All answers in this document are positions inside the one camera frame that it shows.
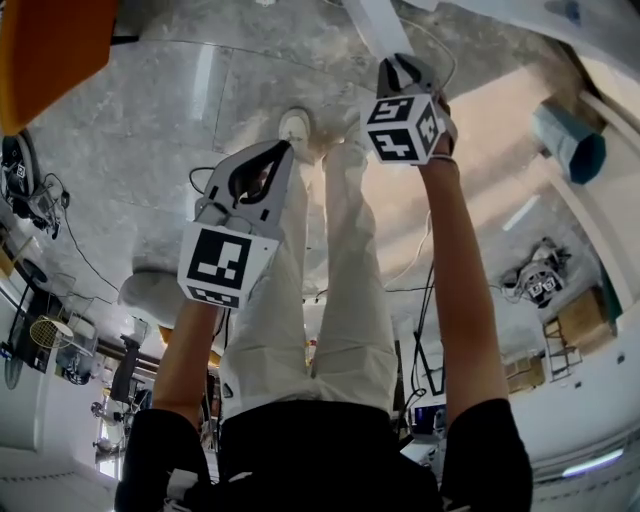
wire basket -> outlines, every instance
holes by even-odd
[[[31,339],[43,348],[64,348],[73,341],[73,331],[56,318],[41,315],[29,328]]]

floor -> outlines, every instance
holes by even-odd
[[[542,236],[551,236],[574,254],[570,280],[580,286],[593,281],[584,234],[531,165],[539,150],[530,134],[532,112],[551,95],[575,102],[578,75],[557,48],[527,31],[446,4],[435,13],[400,3],[398,10],[437,35],[458,59],[446,92],[461,134],[456,157],[489,278],[496,282]],[[30,126],[40,167],[55,172],[71,193],[68,219],[79,246],[116,287],[136,270],[177,268],[182,230],[197,198],[188,181],[191,168],[215,165],[248,144],[273,138],[281,114],[292,106],[312,113],[320,156],[344,135],[359,102],[375,89],[377,62],[346,12],[324,0],[279,0],[268,8],[254,0],[124,0],[118,30],[140,33],[142,40],[114,47],[104,70]],[[417,28],[407,26],[407,33],[417,54],[446,75],[446,54]],[[309,183],[304,295],[310,298],[326,286],[319,172],[316,166]],[[415,170],[381,168],[373,158],[364,190],[389,280],[413,259],[428,203]],[[531,211],[504,231],[533,196],[539,199]],[[20,226],[25,236],[31,234],[29,226]],[[28,256],[50,275],[73,276],[77,293],[106,302],[117,298],[82,261],[66,228],[56,241],[38,233]],[[393,287],[423,286],[430,262],[427,241],[418,264]],[[416,317],[420,299],[419,292],[389,294],[395,317]],[[513,318],[514,310],[499,296],[496,305],[499,324]],[[535,325],[535,308],[519,307]],[[319,327],[318,309],[308,312],[310,335]],[[133,330],[132,319],[115,304],[94,300],[87,315],[107,339]],[[425,332],[429,340],[438,339],[433,309]],[[511,338],[505,336],[505,343]],[[159,356],[162,350],[150,329],[143,351]]]

cardboard box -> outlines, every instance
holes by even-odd
[[[602,291],[591,288],[558,313],[558,323],[564,342],[584,355],[614,339],[607,319]]]
[[[539,357],[524,357],[504,366],[509,394],[541,386],[545,382]]]

ceiling light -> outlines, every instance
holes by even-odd
[[[582,464],[578,464],[577,466],[571,466],[570,468],[567,468],[562,472],[562,476],[567,478],[569,476],[575,476],[580,473],[586,473],[587,471],[591,471],[592,469],[598,469],[601,466],[619,459],[622,456],[623,452],[624,450],[620,448],[619,450],[615,450],[611,453],[603,455],[602,457],[598,457],[597,459],[592,459]]]

fluorescent light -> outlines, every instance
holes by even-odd
[[[604,466],[609,462],[613,462],[614,460],[619,459],[622,456],[623,452],[624,450],[620,448],[619,450],[603,455],[602,457],[598,457],[597,459],[589,460],[582,464],[578,464],[577,466],[571,466],[570,468],[567,468],[563,471],[562,476],[566,478],[569,476],[578,475],[580,473],[586,473],[587,471],[590,471],[592,469],[597,469],[600,466]]]
[[[520,208],[514,215],[511,217],[504,226],[502,226],[503,231],[509,231],[513,226],[515,226],[518,222],[522,220],[522,218],[529,213],[529,210],[534,207],[534,205],[540,199],[539,195],[535,195],[531,197],[523,206]]]

